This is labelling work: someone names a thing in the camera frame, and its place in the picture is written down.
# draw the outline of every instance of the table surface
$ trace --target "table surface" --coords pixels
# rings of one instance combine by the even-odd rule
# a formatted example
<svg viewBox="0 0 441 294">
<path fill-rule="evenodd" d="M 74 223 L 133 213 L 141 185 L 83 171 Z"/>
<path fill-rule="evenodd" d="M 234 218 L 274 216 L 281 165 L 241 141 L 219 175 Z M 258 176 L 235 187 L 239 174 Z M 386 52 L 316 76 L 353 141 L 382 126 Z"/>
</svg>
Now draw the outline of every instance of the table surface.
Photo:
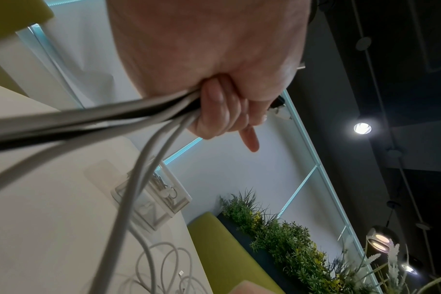
<svg viewBox="0 0 441 294">
<path fill-rule="evenodd" d="M 56 110 L 0 87 L 0 117 L 51 111 Z M 0 170 L 45 147 L 1 153 Z M 103 177 L 125 175 L 138 155 L 128 139 L 110 139 L 63 155 L 0 191 L 0 293 L 87 292 L 117 212 L 109 189 L 112 181 Z M 109 171 L 97 173 L 96 167 L 103 164 Z M 212 293 L 181 213 L 154 235 L 145 236 L 150 244 L 163 240 L 186 248 L 192 255 L 193 275 Z M 152 251 L 156 272 L 168 251 Z M 109 293 L 117 293 L 134 274 L 141 252 L 128 233 Z M 164 267 L 166 285 L 173 263 L 174 258 L 169 258 Z M 143 259 L 143 274 L 149 272 L 146 264 Z M 189 272 L 183 253 L 180 270 L 184 275 Z M 131 290 L 147 293 L 137 285 Z"/>
</svg>

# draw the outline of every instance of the dark ceiling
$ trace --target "dark ceiling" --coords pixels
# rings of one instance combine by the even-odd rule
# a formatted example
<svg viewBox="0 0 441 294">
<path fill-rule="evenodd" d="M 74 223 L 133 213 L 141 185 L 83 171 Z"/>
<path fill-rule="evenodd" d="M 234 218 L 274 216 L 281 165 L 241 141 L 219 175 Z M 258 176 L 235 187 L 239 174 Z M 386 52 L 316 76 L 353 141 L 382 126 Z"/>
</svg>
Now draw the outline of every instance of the dark ceiling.
<svg viewBox="0 0 441 294">
<path fill-rule="evenodd" d="M 427 236 L 436 273 L 441 276 L 441 130 L 422 134 L 425 138 L 416 137 L 417 134 L 422 133 L 423 129 L 429 125 L 432 126 L 432 123 L 441 126 L 441 0 L 355 0 L 355 3 L 364 35 L 372 39 L 368 53 L 372 60 L 390 129 L 399 134 L 392 136 L 395 146 L 399 147 L 404 155 L 410 155 L 411 151 L 411 157 L 405 156 L 401 163 L 406 164 L 403 166 L 404 172 L 419 212 L 423 220 L 432 226 Z M 360 116 L 372 117 L 383 125 L 382 109 L 366 54 L 355 48 L 356 42 L 360 39 L 360 33 L 352 1 L 336 0 L 332 9 L 325 12 L 325 17 L 351 85 Z M 331 66 L 329 60 L 326 62 L 328 66 Z M 299 77 L 298 81 L 292 83 L 289 92 L 300 95 L 297 90 L 300 79 L 303 80 Z M 327 143 L 321 148 L 320 156 L 323 157 L 326 169 L 331 170 L 329 174 L 333 174 L 331 180 L 337 186 L 336 189 L 339 189 L 340 183 L 335 182 L 344 182 L 345 175 L 339 172 L 338 167 L 332 167 L 335 158 L 333 161 L 332 152 L 326 151 L 326 149 L 333 148 L 329 146 L 332 139 L 322 132 L 321 136 L 316 135 L 319 129 L 312 126 L 316 122 L 316 117 L 312 117 L 310 113 L 314 112 L 315 116 L 319 116 L 319 110 L 312 109 L 313 106 L 303 105 L 299 101 L 295 104 L 313 141 L 316 140 L 318 146 L 321 139 L 324 142 L 321 146 Z M 341 115 L 338 108 L 335 109 L 333 115 Z M 400 211 L 397 211 L 397 216 L 407 245 L 420 247 L 422 250 L 419 251 L 426 252 L 423 232 L 415 227 L 419 218 L 400 170 L 394 168 L 393 164 L 388 164 L 390 160 L 384 158 L 386 149 L 390 148 L 387 136 L 372 135 L 368 138 L 390 198 L 402 204 Z M 414 150 L 417 154 L 415 159 L 413 159 Z M 342 187 L 339 195 L 345 193 L 346 190 Z M 345 200 L 342 203 L 346 210 L 355 209 L 351 203 L 345 206 Z M 422 259 L 426 273 L 431 273 L 429 259 L 426 255 Z"/>
</svg>

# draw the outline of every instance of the green foliage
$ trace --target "green foliage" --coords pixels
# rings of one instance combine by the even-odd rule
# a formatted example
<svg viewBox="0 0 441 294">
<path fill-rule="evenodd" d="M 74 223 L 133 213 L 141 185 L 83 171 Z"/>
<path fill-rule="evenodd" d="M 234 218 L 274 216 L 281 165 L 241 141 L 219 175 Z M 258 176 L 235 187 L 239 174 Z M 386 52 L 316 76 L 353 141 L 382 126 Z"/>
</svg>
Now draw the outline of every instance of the green foliage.
<svg viewBox="0 0 441 294">
<path fill-rule="evenodd" d="M 265 249 L 283 272 L 303 282 L 314 294 L 370 294 L 371 288 L 357 283 L 356 273 L 345 263 L 344 256 L 332 262 L 326 254 L 317 250 L 311 241 L 309 230 L 295 222 L 280 222 L 276 214 L 268 212 L 255 203 L 252 189 L 233 195 L 226 200 L 221 197 L 223 214 L 238 228 L 254 238 L 253 250 Z"/>
</svg>

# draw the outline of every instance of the table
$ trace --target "table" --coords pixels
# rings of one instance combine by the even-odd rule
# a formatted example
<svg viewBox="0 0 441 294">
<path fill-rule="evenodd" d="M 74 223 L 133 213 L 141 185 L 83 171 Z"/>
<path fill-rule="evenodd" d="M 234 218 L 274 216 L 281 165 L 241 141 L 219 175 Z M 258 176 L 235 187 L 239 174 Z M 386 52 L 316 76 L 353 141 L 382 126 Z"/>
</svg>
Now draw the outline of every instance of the table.
<svg viewBox="0 0 441 294">
<path fill-rule="evenodd" d="M 0 87 L 0 117 L 48 111 L 56 110 Z M 0 170 L 42 148 L 45 146 L 0 154 Z M 138 154 L 128 139 L 110 139 L 61 156 L 0 191 L 0 293 L 87 292 L 117 211 L 110 190 L 104 193 L 106 189 L 85 173 L 107 162 L 124 175 Z M 192 255 L 193 275 L 212 293 L 180 213 L 147 239 L 186 248 Z M 167 251 L 154 249 L 156 272 Z M 109 293 L 117 293 L 122 282 L 133 275 L 141 252 L 128 233 Z M 164 268 L 165 284 L 173 271 L 170 263 Z M 146 260 L 140 269 L 149 273 Z M 185 275 L 189 271 L 183 253 L 180 270 Z M 136 285 L 132 292 L 147 293 Z"/>
</svg>

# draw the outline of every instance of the blue light strip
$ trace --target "blue light strip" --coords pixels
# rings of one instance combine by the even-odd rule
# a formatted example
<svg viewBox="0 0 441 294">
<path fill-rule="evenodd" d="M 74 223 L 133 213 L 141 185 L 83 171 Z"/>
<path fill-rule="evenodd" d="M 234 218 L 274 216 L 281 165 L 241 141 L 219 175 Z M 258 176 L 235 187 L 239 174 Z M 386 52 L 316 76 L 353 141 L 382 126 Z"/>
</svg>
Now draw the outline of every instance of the blue light strip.
<svg viewBox="0 0 441 294">
<path fill-rule="evenodd" d="M 80 2 L 80 1 L 84 1 L 84 0 L 63 0 L 63 1 L 57 1 L 54 3 L 48 3 L 47 5 L 49 7 L 51 6 L 58 6 L 58 5 L 62 5 L 62 4 L 70 4 L 70 3 L 74 3 L 74 2 Z"/>
<path fill-rule="evenodd" d="M 202 139 L 201 138 L 196 138 L 195 140 L 193 140 L 191 143 L 189 143 L 187 146 L 183 147 L 182 149 L 180 149 L 179 151 L 175 152 L 174 154 L 172 154 L 171 156 L 169 156 L 168 158 L 166 158 L 163 162 L 165 165 L 168 165 L 169 163 L 173 162 L 177 157 L 179 157 L 180 155 L 182 155 L 183 153 L 185 153 L 188 149 L 190 149 L 191 147 L 195 146 L 198 142 L 200 142 Z"/>
<path fill-rule="evenodd" d="M 303 182 L 301 182 L 301 184 L 298 186 L 297 190 L 293 193 L 292 197 L 290 197 L 290 199 L 287 201 L 287 203 L 285 204 L 285 206 L 282 208 L 282 210 L 279 212 L 279 214 L 277 215 L 277 217 L 280 217 L 285 209 L 287 209 L 287 207 L 290 205 L 290 203 L 292 202 L 292 200 L 295 198 L 295 196 L 298 194 L 298 192 L 301 190 L 301 188 L 303 188 L 304 184 L 308 181 L 308 179 L 311 177 L 311 175 L 313 174 L 313 172 L 317 169 L 317 165 L 315 165 L 313 167 L 313 169 L 309 172 L 309 174 L 306 176 L 306 178 L 304 178 Z"/>
</svg>

